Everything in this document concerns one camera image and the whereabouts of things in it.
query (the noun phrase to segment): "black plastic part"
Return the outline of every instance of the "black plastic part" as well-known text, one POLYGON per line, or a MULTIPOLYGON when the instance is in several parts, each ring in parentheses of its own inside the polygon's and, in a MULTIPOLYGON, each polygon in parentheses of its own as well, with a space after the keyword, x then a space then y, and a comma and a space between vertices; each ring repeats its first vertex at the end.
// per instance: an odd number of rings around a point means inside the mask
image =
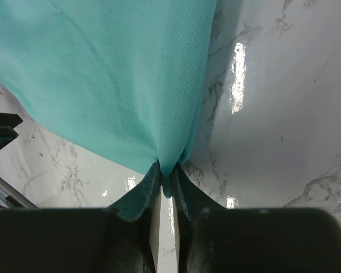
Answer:
POLYGON ((0 150, 17 138, 14 127, 23 120, 16 114, 0 113, 0 150))
POLYGON ((202 210, 226 210, 196 187, 187 177, 182 167, 177 164, 171 175, 172 193, 177 207, 179 227, 179 273, 187 272, 187 260, 192 242, 192 222, 195 221, 202 210))
POLYGON ((341 229, 319 209, 204 210, 188 273, 341 272, 341 229))
POLYGON ((0 273, 155 273, 149 236, 159 176, 154 163, 106 209, 0 210, 0 273))
POLYGON ((13 197, 11 196, 7 196, 5 197, 5 201, 7 206, 9 207, 9 209, 19 209, 19 208, 24 208, 24 206, 22 204, 20 204, 19 202, 17 202, 17 200, 15 200, 13 197))

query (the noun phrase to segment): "teal shirt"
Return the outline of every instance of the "teal shirt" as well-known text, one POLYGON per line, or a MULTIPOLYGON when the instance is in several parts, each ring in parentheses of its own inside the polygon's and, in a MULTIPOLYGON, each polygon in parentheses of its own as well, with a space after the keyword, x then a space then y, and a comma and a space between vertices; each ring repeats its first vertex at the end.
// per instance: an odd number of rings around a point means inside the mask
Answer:
POLYGON ((39 124, 140 173, 197 131, 216 0, 0 0, 0 83, 39 124))

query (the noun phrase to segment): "marble floor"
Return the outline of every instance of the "marble floor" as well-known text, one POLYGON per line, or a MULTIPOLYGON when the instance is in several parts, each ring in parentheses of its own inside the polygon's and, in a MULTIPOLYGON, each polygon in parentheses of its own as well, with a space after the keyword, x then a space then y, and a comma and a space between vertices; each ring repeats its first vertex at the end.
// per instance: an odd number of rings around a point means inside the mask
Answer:
MULTIPOLYGON (((341 0, 219 0, 202 106, 184 168, 204 192, 341 225, 341 0)), ((143 177, 42 128, 2 86, 0 112, 24 119, 0 176, 40 207, 108 206, 143 177)), ((175 272, 169 200, 162 211, 160 272, 175 272)))

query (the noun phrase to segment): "white marble surface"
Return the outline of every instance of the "white marble surface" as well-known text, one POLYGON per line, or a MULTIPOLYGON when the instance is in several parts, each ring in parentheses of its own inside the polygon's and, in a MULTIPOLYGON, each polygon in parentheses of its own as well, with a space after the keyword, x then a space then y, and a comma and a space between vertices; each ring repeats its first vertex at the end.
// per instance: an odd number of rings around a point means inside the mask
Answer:
MULTIPOLYGON (((0 175, 39 206, 107 206, 143 177, 42 128, 1 87, 0 111, 24 118, 0 175)), ((341 224, 341 0, 218 1, 185 169, 229 208, 317 206, 341 224)), ((162 204, 160 272, 174 272, 162 204)))

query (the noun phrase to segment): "metal bar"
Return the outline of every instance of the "metal bar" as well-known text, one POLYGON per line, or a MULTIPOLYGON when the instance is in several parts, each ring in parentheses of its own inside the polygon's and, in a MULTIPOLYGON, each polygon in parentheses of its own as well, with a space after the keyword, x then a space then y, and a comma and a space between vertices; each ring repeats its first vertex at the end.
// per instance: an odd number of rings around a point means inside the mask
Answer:
POLYGON ((9 185, 3 178, 0 177, 0 195, 7 197, 11 196, 15 201, 21 204, 25 208, 34 209, 37 208, 31 201, 26 199, 20 192, 9 185))

